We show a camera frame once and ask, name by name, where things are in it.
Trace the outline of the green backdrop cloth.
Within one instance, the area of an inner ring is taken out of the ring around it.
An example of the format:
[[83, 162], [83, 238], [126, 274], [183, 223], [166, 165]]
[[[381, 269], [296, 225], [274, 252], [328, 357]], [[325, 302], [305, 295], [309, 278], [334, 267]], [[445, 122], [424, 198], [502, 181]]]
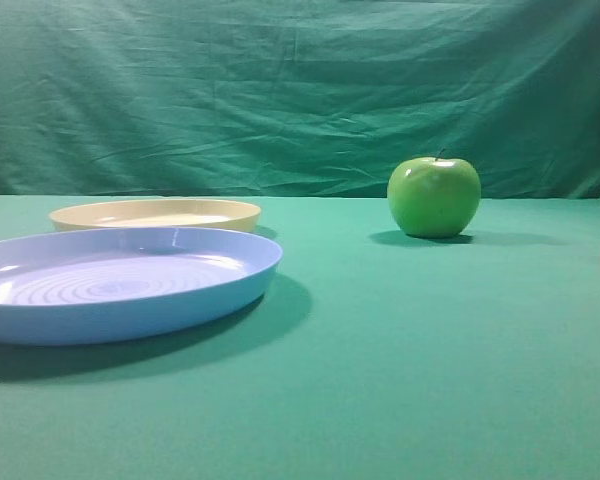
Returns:
[[0, 1], [0, 194], [600, 196], [600, 1]]

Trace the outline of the yellow plastic plate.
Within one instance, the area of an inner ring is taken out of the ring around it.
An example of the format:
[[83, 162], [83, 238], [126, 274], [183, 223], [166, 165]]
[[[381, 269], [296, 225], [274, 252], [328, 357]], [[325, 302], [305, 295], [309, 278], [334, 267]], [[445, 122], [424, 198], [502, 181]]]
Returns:
[[257, 205], [209, 198], [160, 198], [90, 203], [55, 210], [57, 231], [131, 227], [203, 227], [252, 232]]

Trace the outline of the green apple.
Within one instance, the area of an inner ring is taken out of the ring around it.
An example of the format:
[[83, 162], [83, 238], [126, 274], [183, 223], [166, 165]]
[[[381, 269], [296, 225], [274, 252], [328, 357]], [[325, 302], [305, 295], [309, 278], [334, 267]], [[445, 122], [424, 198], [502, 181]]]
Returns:
[[459, 235], [481, 200], [481, 181], [472, 164], [438, 154], [400, 163], [387, 185], [389, 210], [396, 225], [416, 238]]

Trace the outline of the blue plastic plate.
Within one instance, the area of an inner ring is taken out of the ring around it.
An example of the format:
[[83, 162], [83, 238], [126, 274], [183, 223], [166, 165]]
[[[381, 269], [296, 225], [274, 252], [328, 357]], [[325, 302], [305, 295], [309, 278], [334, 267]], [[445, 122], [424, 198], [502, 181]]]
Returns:
[[0, 241], [0, 343], [89, 345], [205, 324], [260, 298], [268, 238], [200, 227], [108, 228]]

